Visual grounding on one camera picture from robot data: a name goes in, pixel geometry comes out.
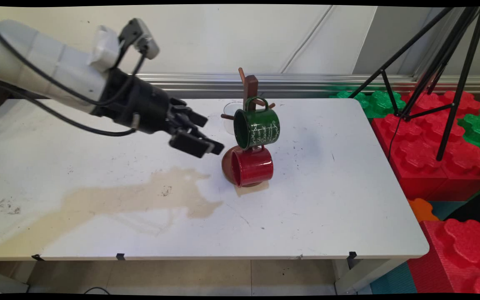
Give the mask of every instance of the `black cable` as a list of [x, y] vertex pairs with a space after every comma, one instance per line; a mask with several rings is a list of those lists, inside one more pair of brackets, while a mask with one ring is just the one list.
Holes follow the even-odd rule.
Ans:
[[93, 290], [93, 289], [100, 289], [100, 290], [102, 290], [103, 292], [107, 293], [107, 295], [110, 295], [110, 292], [108, 292], [108, 290], [105, 290], [105, 289], [102, 288], [102, 287], [93, 287], [93, 288], [90, 288], [90, 289], [88, 289], [86, 292], [84, 292], [83, 294], [86, 294], [86, 293], [90, 292], [90, 291]]
[[38, 101], [36, 99], [32, 99], [32, 97], [29, 97], [28, 95], [25, 95], [25, 94], [17, 91], [16, 89], [12, 89], [11, 87], [6, 87], [5, 85], [2, 85], [2, 84], [0, 84], [0, 88], [4, 89], [4, 90], [6, 90], [10, 93], [13, 93], [14, 95], [17, 95], [18, 97], [21, 97], [21, 98], [35, 104], [36, 106], [42, 108], [42, 110], [45, 110], [46, 112], [48, 112], [48, 113], [52, 114], [53, 116], [63, 120], [64, 122], [69, 123], [69, 124], [71, 124], [75, 127], [81, 128], [83, 130], [86, 130], [90, 133], [96, 133], [98, 135], [108, 135], [109, 137], [122, 137], [122, 136], [130, 135], [130, 134], [136, 132], [135, 128], [131, 128], [128, 131], [113, 132], [113, 131], [103, 131], [103, 130], [95, 129], [95, 128], [92, 128], [92, 127], [88, 127], [86, 125], [82, 125], [81, 123], [78, 123], [78, 122], [76, 122], [76, 121], [74, 121], [70, 118], [67, 118], [67, 117], [59, 114], [55, 110], [52, 110], [48, 106], [42, 104], [40, 101]]
[[303, 47], [305, 46], [305, 44], [308, 42], [309, 38], [312, 36], [312, 34], [314, 34], [314, 32], [316, 32], [316, 29], [318, 29], [318, 27], [320, 26], [320, 24], [322, 23], [322, 21], [325, 19], [325, 16], [333, 9], [334, 5], [330, 5], [327, 10], [325, 11], [325, 13], [322, 15], [322, 17], [320, 18], [320, 20], [318, 21], [318, 24], [316, 24], [316, 26], [314, 27], [313, 30], [310, 31], [309, 35], [307, 36], [307, 38], [305, 38], [305, 40], [303, 41], [303, 43], [301, 43], [301, 46], [299, 46], [299, 48], [297, 48], [297, 50], [295, 50], [294, 54], [292, 55], [292, 57], [290, 57], [290, 59], [288, 60], [288, 62], [286, 63], [286, 65], [284, 66], [284, 68], [282, 68], [282, 71], [280, 72], [281, 74], [284, 73], [284, 71], [286, 71], [286, 68], [290, 65], [290, 63], [292, 63], [292, 60], [295, 59], [295, 56], [299, 53], [299, 51], [301, 49], [303, 49]]
[[142, 56], [140, 57], [140, 60], [138, 61], [137, 66], [135, 67], [135, 70], [133, 70], [133, 74], [131, 75], [130, 78], [128, 78], [125, 81], [123, 86], [118, 90], [118, 92], [114, 96], [112, 96], [110, 99], [107, 99], [106, 101], [95, 101], [95, 100], [90, 99], [89, 97], [86, 97], [84, 95], [81, 95], [80, 93], [77, 93], [76, 91], [73, 91], [69, 87], [63, 85], [62, 83], [58, 82], [57, 80], [53, 79], [51, 76], [49, 76], [48, 74], [46, 74], [45, 72], [43, 72], [42, 70], [37, 68], [30, 61], [28, 61], [25, 57], [23, 57], [18, 51], [16, 51], [16, 49], [14, 49], [14, 47], [12, 47], [11, 44], [9, 44], [7, 42], [7, 40], [5, 40], [5, 38], [1, 34], [0, 34], [0, 43], [2, 43], [2, 45], [5, 46], [5, 48], [8, 51], [10, 51], [17, 59], [19, 59], [19, 61], [21, 61], [24, 65], [29, 67], [31, 70], [33, 70], [38, 75], [42, 76], [45, 80], [47, 80], [47, 81], [51, 82], [52, 84], [56, 85], [57, 87], [61, 88], [63, 91], [66, 91], [67, 93], [82, 99], [85, 102], [88, 102], [88, 103], [94, 104], [94, 105], [99, 105], [99, 106], [105, 106], [105, 105], [111, 104], [114, 101], [118, 100], [118, 97], [120, 97], [120, 95], [122, 93], [125, 93], [127, 88], [132, 83], [132, 80], [135, 78], [136, 74], [140, 70], [140, 67], [143, 64], [143, 61], [145, 59], [145, 55], [146, 55], [146, 52], [147, 52], [145, 50], [142, 52]]
[[[419, 100], [421, 100], [421, 97], [423, 97], [425, 94], [421, 93], [420, 97], [416, 100], [416, 103], [418, 103]], [[390, 147], [388, 148], [388, 162], [390, 162], [390, 154], [392, 153], [392, 143], [394, 142], [394, 139], [396, 138], [396, 134], [398, 134], [398, 128], [400, 127], [401, 119], [403, 118], [403, 114], [400, 115], [400, 120], [397, 123], [396, 130], [394, 131], [394, 136], [390, 140]]]
[[394, 138], [396, 137], [396, 134], [398, 134], [398, 128], [400, 127], [401, 119], [403, 118], [403, 115], [400, 116], [400, 120], [397, 123], [396, 126], [396, 131], [394, 131], [394, 136], [392, 137], [392, 140], [390, 140], [390, 147], [388, 148], [388, 162], [390, 162], [390, 154], [392, 153], [392, 142], [394, 142]]

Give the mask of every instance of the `red foam block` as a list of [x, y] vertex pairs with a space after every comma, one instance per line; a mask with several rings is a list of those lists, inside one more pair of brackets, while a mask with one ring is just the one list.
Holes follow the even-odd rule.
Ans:
[[[400, 118], [394, 116], [393, 114], [389, 114], [384, 118], [374, 118], [372, 121], [373, 132], [377, 136], [383, 152], [385, 152], [385, 155], [387, 156], [390, 141], [392, 140], [392, 137], [394, 137], [394, 132], [396, 131], [396, 127], [398, 127], [399, 121]], [[399, 145], [400, 142], [404, 140], [412, 142], [419, 139], [422, 130], [419, 126], [414, 124], [414, 122], [406, 122], [401, 120], [400, 127], [398, 128], [397, 132], [398, 133], [394, 138], [394, 142], [392, 143], [392, 151]]]
[[[442, 135], [444, 135], [445, 125], [448, 122], [448, 115], [448, 112], [444, 110], [414, 119], [423, 130], [421, 137], [427, 144], [433, 146], [436, 152], [438, 152], [438, 147], [442, 141]], [[454, 122], [447, 139], [448, 144], [459, 144], [463, 142], [464, 139], [462, 137], [464, 132], [464, 128], [457, 125], [457, 122]]]
[[[442, 105], [453, 103], [455, 98], [455, 92], [448, 91], [444, 95], [439, 97]], [[457, 109], [457, 118], [464, 118], [466, 114], [479, 115], [480, 102], [475, 100], [475, 97], [470, 94], [463, 92], [460, 97], [459, 108]]]
[[418, 293], [480, 294], [480, 223], [422, 221], [429, 252], [408, 260]]
[[433, 148], [421, 139], [393, 146], [390, 165], [408, 199], [428, 199], [447, 179]]
[[[414, 92], [408, 94], [408, 98], [412, 97]], [[411, 115], [425, 112], [427, 110], [432, 110], [433, 108], [439, 108], [444, 104], [440, 101], [440, 97], [436, 93], [431, 93], [427, 95], [427, 92], [422, 92], [421, 95], [417, 98], [414, 106], [412, 106]]]
[[466, 141], [447, 144], [442, 159], [447, 179], [427, 201], [467, 201], [480, 190], [480, 149]]

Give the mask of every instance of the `tiled floor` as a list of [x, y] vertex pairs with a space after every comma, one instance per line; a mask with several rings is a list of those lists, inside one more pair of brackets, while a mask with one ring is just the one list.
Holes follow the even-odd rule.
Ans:
[[[30, 293], [335, 295], [330, 260], [37, 262]], [[89, 294], [103, 294], [95, 289]]]

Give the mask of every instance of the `tripod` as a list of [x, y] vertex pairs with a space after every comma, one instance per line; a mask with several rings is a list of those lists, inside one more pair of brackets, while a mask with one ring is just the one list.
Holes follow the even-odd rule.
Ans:
[[[401, 111], [398, 110], [396, 101], [394, 99], [394, 95], [392, 93], [392, 88], [390, 87], [390, 83], [388, 82], [388, 78], [386, 76], [385, 69], [390, 66], [396, 59], [398, 59], [399, 56], [401, 56], [403, 53], [405, 53], [408, 48], [410, 48], [419, 38], [421, 38], [426, 32], [429, 31], [438, 21], [440, 21], [445, 15], [447, 15], [448, 12], [450, 12], [453, 8], [452, 7], [446, 7], [444, 8], [434, 19], [432, 19], [425, 27], [423, 27], [413, 38], [411, 38], [410, 41], [408, 41], [399, 51], [396, 52], [390, 59], [388, 59], [387, 62], [385, 62], [377, 71], [373, 73], [370, 78], [368, 78], [357, 90], [355, 90], [349, 97], [353, 98], [355, 97], [360, 91], [362, 91], [365, 87], [367, 87], [368, 84], [370, 84], [379, 74], [383, 77], [383, 81], [385, 82], [386, 86], [386, 91], [388, 92], [388, 95], [390, 97], [390, 101], [392, 102], [392, 106], [394, 108], [394, 115], [400, 117], [404, 121], [408, 122], [412, 118], [417, 118], [419, 116], [424, 116], [427, 114], [432, 114], [435, 112], [439, 112], [440, 110], [447, 110], [450, 109], [449, 116], [447, 118], [447, 123], [445, 125], [444, 129], [444, 134], [442, 135], [442, 142], [440, 142], [440, 147], [438, 148], [438, 153], [436, 155], [436, 160], [441, 161], [443, 156], [444, 156], [444, 151], [448, 142], [448, 137], [451, 132], [451, 128], [453, 127], [453, 122], [455, 121], [455, 115], [457, 114], [457, 109], [459, 108], [459, 103], [460, 99], [462, 96], [462, 92], [466, 83], [466, 79], [468, 78], [468, 73], [470, 71], [470, 67], [472, 66], [472, 61], [475, 55], [475, 50], [477, 49], [477, 45], [479, 42], [480, 38], [480, 7], [465, 7], [461, 15], [459, 16], [459, 19], [453, 26], [453, 29], [451, 29], [451, 32], [447, 36], [445, 42], [442, 44], [442, 47], [438, 50], [438, 53], [436, 53], [434, 59], [432, 60], [431, 64], [419, 80], [419, 82], [416, 85], [416, 88], [414, 90], [414, 93], [412, 93], [412, 96], [410, 99], [408, 99], [407, 104], [405, 105], [405, 108], [403, 108]], [[420, 112], [418, 114], [410, 114], [410, 111], [412, 109], [412, 106], [416, 103], [418, 100], [419, 95], [421, 95], [422, 91], [427, 87], [427, 95], [430, 95], [436, 84], [438, 83], [438, 80], [440, 79], [440, 76], [442, 76], [442, 73], [445, 70], [446, 65], [449, 62], [449, 59], [451, 59], [451, 56], [457, 49], [457, 46], [459, 45], [460, 40], [464, 36], [464, 33], [468, 26], [473, 22], [473, 20], [478, 17], [477, 19], [477, 24], [475, 25], [475, 29], [473, 32], [472, 40], [470, 42], [470, 46], [468, 49], [468, 53], [466, 54], [466, 58], [464, 61], [464, 65], [462, 68], [462, 72], [460, 74], [459, 78], [459, 83], [457, 85], [457, 91], [455, 92], [455, 98], [453, 99], [453, 102], [451, 104], [447, 104], [444, 106], [440, 106], [438, 108], [433, 108], [432, 110], [427, 110], [425, 112]]]

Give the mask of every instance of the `white table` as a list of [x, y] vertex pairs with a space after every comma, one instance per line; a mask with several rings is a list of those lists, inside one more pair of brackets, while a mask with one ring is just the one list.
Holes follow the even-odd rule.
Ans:
[[[202, 131], [236, 144], [231, 99], [192, 99]], [[94, 135], [24, 100], [0, 107], [0, 260], [363, 260], [337, 281], [360, 289], [429, 246], [357, 101], [273, 99], [274, 176], [235, 188], [222, 155], [198, 159], [169, 135]], [[124, 131], [53, 100], [95, 128]]]

